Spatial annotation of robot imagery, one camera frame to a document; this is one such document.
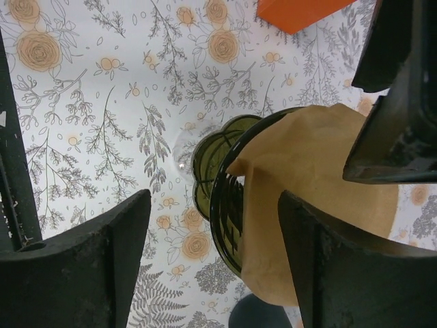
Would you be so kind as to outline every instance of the botanical print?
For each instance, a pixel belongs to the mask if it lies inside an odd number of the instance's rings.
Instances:
[[[419,239],[431,234],[437,236],[437,195],[428,197],[428,201],[422,207],[422,215],[412,224],[412,233]]]
[[[188,7],[180,7],[176,12],[176,16],[181,24],[186,25],[189,29],[191,29],[191,25],[196,22],[193,11]]]
[[[126,30],[123,28],[123,17],[119,12],[112,12],[112,16],[110,16],[109,13],[105,12],[106,8],[101,0],[85,0],[83,3],[90,12],[97,13],[92,16],[96,23],[108,31],[113,29],[115,33],[125,38]]]
[[[270,51],[266,53],[265,56],[262,56],[262,59],[264,62],[259,67],[264,67],[264,66],[270,67],[272,72],[274,71],[274,68],[276,67],[277,64],[285,64],[280,54],[272,53]]]
[[[150,70],[153,70],[155,74],[158,74],[156,68],[158,67],[159,63],[156,61],[155,57],[150,53],[150,51],[147,53],[143,52],[143,54],[143,65],[148,65]]]
[[[298,105],[331,106],[340,101],[339,92],[333,84],[337,72],[333,64],[333,55],[339,50],[339,41],[328,25],[316,23],[313,30],[315,33],[306,38],[302,46],[302,54],[305,57],[304,74],[309,80],[298,94]],[[326,53],[320,52],[322,40],[328,45]]]
[[[163,116],[154,105],[146,107],[143,103],[143,107],[147,116],[147,124],[140,123],[138,127],[139,151],[147,156],[144,161],[144,173],[147,172],[147,177],[151,178],[152,191],[158,193],[167,179],[164,168],[159,167],[158,162],[164,163],[171,151],[163,138],[163,131],[165,131]]]
[[[190,266],[185,267],[183,264],[179,264],[178,266],[175,266],[172,268],[171,273],[168,272],[167,274],[171,276],[170,281],[176,280],[177,282],[181,278],[182,274],[186,272]]]
[[[138,183],[134,177],[127,176],[117,167],[121,165],[127,169],[132,166],[134,160],[122,157],[110,137],[112,135],[120,141],[132,141],[132,136],[128,135],[127,131],[121,129],[116,123],[116,115],[109,111],[109,99],[113,90],[114,87],[107,96],[102,125],[93,125],[89,130],[92,136],[87,137],[87,152],[88,154],[98,153],[101,155],[103,161],[95,167],[96,180],[102,180],[106,176],[112,177],[112,181],[115,183],[115,186],[111,187],[112,196],[118,204],[131,194],[129,189],[134,189]]]
[[[124,63],[122,63],[119,59],[109,59],[109,58],[102,58],[100,63],[96,62],[97,71],[94,72],[94,76],[100,75],[104,72],[105,75],[109,74],[110,80],[114,80],[115,71],[121,70],[124,72],[127,72],[128,69],[124,67]]]
[[[188,323],[186,328],[225,328],[224,325],[222,325],[217,320],[208,319],[206,315],[200,311],[196,311],[193,314],[193,319]]]
[[[185,87],[182,71],[178,70],[177,60],[186,60],[184,49],[175,45],[175,41],[182,37],[180,27],[173,24],[173,18],[163,16],[153,0],[149,0],[152,4],[153,26],[150,29],[150,38],[155,38],[159,31],[163,31],[164,45],[163,49],[157,54],[159,60],[165,62],[167,56],[170,57],[168,65],[163,70],[164,78],[171,79],[170,93],[168,100],[172,105],[179,105],[182,101],[182,92]]]
[[[411,202],[420,206],[428,200],[429,187],[426,184],[418,184],[411,190]]]
[[[98,190],[91,183],[91,178],[82,173],[77,167],[79,162],[74,156],[61,153],[51,145],[50,129],[44,127],[39,135],[46,135],[43,143],[33,143],[26,149],[28,158],[29,175],[34,185],[33,194],[41,231],[47,226],[57,229],[65,220],[64,214],[56,209],[59,199],[85,195],[89,199],[97,196]],[[79,223],[85,221],[84,213],[76,212],[72,223],[78,219]]]
[[[206,66],[206,72],[203,73],[202,77],[207,81],[208,88],[204,87],[204,84],[199,80],[199,74],[197,72],[189,72],[190,79],[188,80],[190,86],[192,87],[187,91],[186,99],[189,101],[193,100],[204,100],[205,110],[210,113],[211,110],[217,110],[219,105],[221,108],[233,109],[235,105],[245,109],[246,107],[250,110],[254,110],[258,106],[257,90],[252,88],[251,81],[251,70],[254,67],[255,62],[249,66],[246,70],[236,70],[231,68],[231,75],[221,82],[218,80],[220,75],[220,70],[215,66],[212,68]],[[240,91],[236,92],[238,97],[233,97],[232,92],[236,87],[236,84],[240,82]],[[221,102],[217,103],[217,95],[221,89],[225,89],[225,95],[223,95]],[[224,119],[225,110],[221,109],[216,117],[221,118],[221,122]]]
[[[249,34],[251,34],[251,25],[244,18],[244,10],[239,2],[235,2],[237,18],[233,18],[227,9],[223,0],[207,0],[202,10],[197,8],[199,22],[191,21],[198,31],[190,29],[192,34],[188,38],[195,42],[196,47],[193,50],[193,63],[195,68],[200,68],[206,59],[206,54],[220,63],[229,64],[231,67],[236,65],[237,57],[240,53],[246,56],[250,43]]]
[[[48,107],[48,111],[44,114],[44,122],[49,124],[62,125],[65,120],[67,123],[74,123],[77,125],[80,121],[82,125],[88,125],[96,118],[92,115],[92,103],[85,101],[82,93],[82,78],[87,70],[84,70],[74,80],[53,79],[54,86],[50,89],[39,92],[37,90],[38,82],[27,75],[27,79],[21,75],[17,75],[17,83],[12,86],[16,92],[24,92],[21,100],[25,105],[17,104],[17,110],[20,114],[20,124],[25,130],[29,130],[32,126],[38,127],[40,122],[37,119],[38,112],[42,105]],[[61,114],[56,112],[57,105],[61,101],[61,95],[64,92],[70,91],[71,103],[66,105],[69,116],[64,120]]]
[[[51,0],[56,17],[45,14],[36,0],[9,0],[8,9],[13,21],[0,15],[0,27],[7,34],[5,51],[13,71],[16,60],[30,70],[49,72],[55,78],[63,59],[73,64],[72,53],[77,48],[76,24],[66,19],[66,10],[59,0]]]
[[[196,209],[193,151],[242,114],[341,102],[368,115],[378,95],[352,80],[375,3],[294,35],[257,18],[257,0],[0,3],[44,237],[152,192],[128,327],[227,327],[251,291]],[[391,239],[437,250],[436,188],[400,190]],[[298,308],[289,313],[302,325]]]
[[[143,258],[145,260],[153,260],[156,255],[156,244],[158,244],[158,237],[155,229],[149,228],[145,236],[145,243],[143,249]]]
[[[163,272],[150,273],[151,268],[148,264],[139,269],[129,324],[138,328],[182,327],[179,324],[185,316],[180,315],[184,313],[180,310],[188,305],[178,303],[177,299],[184,293],[166,287],[159,281]]]
[[[225,294],[228,285],[236,280],[236,276],[229,270],[219,257],[213,263],[205,265],[196,273],[195,279],[200,290],[209,295]]]
[[[16,50],[21,62],[32,70],[45,72],[61,62],[59,43],[44,32],[26,31],[17,39]]]
[[[182,255],[188,261],[204,262],[212,248],[212,241],[208,226],[203,217],[193,207],[182,213],[182,218],[175,215],[170,219],[168,215],[161,215],[156,220],[159,228],[165,230],[164,240],[170,244],[167,251],[168,264],[175,263]]]
[[[368,96],[363,96],[360,99],[360,102],[358,103],[358,106],[356,106],[356,110],[359,113],[363,114],[364,116],[368,116],[370,111],[371,111],[371,109],[372,109],[372,107],[373,107],[373,103],[374,103],[373,99],[371,99]]]
[[[341,13],[347,18],[346,23],[342,23],[337,32],[343,47],[341,57],[346,70],[354,72],[356,68],[355,60],[359,58],[361,53],[360,33],[355,29],[356,13],[351,5],[342,9]]]

